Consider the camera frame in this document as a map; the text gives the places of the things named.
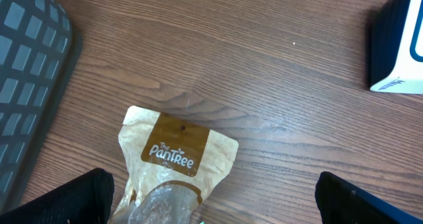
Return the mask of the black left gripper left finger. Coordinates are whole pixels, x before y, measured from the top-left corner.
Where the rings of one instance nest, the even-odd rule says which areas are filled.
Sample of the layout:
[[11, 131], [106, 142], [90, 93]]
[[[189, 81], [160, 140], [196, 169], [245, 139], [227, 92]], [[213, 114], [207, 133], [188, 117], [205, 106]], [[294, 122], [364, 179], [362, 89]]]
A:
[[113, 195], [113, 175], [95, 168], [2, 214], [1, 224], [107, 223]]

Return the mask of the brown white snack packet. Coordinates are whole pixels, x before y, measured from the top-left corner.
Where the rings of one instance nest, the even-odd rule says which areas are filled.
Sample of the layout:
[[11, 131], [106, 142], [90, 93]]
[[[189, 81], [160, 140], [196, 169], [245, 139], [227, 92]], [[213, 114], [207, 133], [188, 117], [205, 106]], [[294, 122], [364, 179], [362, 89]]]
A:
[[118, 141], [129, 178], [111, 223], [188, 223], [239, 148], [221, 133], [138, 106], [128, 108]]

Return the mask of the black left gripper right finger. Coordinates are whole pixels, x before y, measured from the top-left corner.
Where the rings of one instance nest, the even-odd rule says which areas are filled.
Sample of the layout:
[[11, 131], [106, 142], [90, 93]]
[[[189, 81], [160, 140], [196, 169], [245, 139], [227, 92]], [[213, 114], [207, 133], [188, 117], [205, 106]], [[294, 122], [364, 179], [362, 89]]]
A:
[[315, 200], [323, 224], [422, 224], [421, 219], [327, 171], [320, 174]]

